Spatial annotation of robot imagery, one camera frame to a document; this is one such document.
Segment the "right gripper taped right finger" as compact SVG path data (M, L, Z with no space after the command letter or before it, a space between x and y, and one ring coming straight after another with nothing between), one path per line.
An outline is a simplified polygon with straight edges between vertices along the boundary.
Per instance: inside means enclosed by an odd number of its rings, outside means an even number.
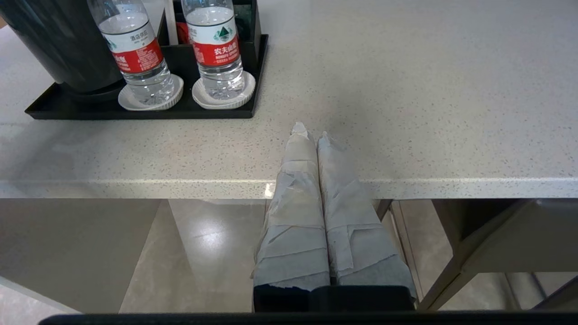
M411 272L374 210L343 144L324 132L317 143L330 259L339 286L403 286L416 298Z

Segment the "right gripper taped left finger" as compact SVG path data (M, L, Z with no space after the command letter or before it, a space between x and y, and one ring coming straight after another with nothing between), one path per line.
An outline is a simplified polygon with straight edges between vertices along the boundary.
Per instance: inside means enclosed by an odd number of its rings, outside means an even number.
M293 126L266 212L252 271L254 287L316 289L330 284L317 148Z

